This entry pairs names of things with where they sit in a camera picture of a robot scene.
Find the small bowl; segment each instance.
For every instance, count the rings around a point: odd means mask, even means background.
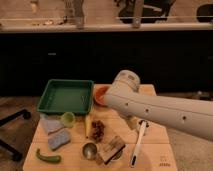
[[[65,112],[61,115],[61,123],[67,128],[72,128],[75,124],[75,114],[72,112]]]
[[[100,106],[106,106],[104,103],[104,94],[109,89],[109,86],[102,86],[95,91],[94,100]]]
[[[97,155],[97,146],[94,143],[87,143],[83,146],[82,153],[87,160],[94,160]]]

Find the black chair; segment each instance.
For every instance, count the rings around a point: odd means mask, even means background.
[[[197,9],[197,20],[199,22],[213,21],[213,4],[204,4]]]
[[[31,118],[31,113],[28,112],[26,109],[23,109],[19,112],[16,112],[10,116],[7,116],[6,118],[3,118],[0,120],[0,126],[5,125],[6,123],[12,121],[13,119],[17,118],[18,116],[23,115],[24,119],[29,119]],[[13,161],[20,161],[22,159],[23,154],[20,153],[18,150],[16,150],[15,148],[11,147],[9,144],[7,144],[6,142],[4,142],[3,140],[0,139],[0,146],[6,148],[7,150],[9,150],[10,152],[13,153]]]
[[[115,0],[117,6],[122,0]],[[141,16],[142,23],[155,23],[157,20],[167,20],[171,6],[175,0],[145,0]],[[123,23],[132,23],[135,0],[125,0],[125,7],[119,12]]]

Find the wooden table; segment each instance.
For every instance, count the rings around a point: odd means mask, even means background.
[[[140,93],[156,95],[153,85],[141,85]],[[121,119],[115,110],[100,107],[93,104],[91,114],[95,120],[101,120],[105,124],[105,136],[98,148],[108,143],[115,135],[119,135],[126,143],[123,155],[117,161],[112,161],[108,165],[97,164],[96,161],[86,160],[82,155],[82,147],[90,142],[85,138],[84,117],[77,117],[77,122],[73,128],[66,128],[71,134],[71,142],[59,148],[56,151],[49,149],[48,136],[44,132],[39,122],[33,141],[29,148],[23,170],[24,171],[98,171],[98,170],[140,170],[140,171],[176,171],[176,163],[170,146],[169,138],[164,126],[149,122],[149,128],[142,140],[141,151],[136,162],[135,168],[129,167],[130,157],[132,155],[135,143],[137,141],[137,132],[131,130],[126,122]],[[62,156],[59,164],[49,164],[36,158],[37,148],[45,155]]]

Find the orange object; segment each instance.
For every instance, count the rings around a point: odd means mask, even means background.
[[[104,103],[104,94],[108,90],[109,86],[102,86],[95,91],[94,100],[100,106],[106,106]]]

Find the sponge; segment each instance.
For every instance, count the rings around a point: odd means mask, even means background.
[[[57,132],[54,136],[48,139],[49,147],[52,150],[56,150],[68,142],[70,142],[70,133],[65,129]]]

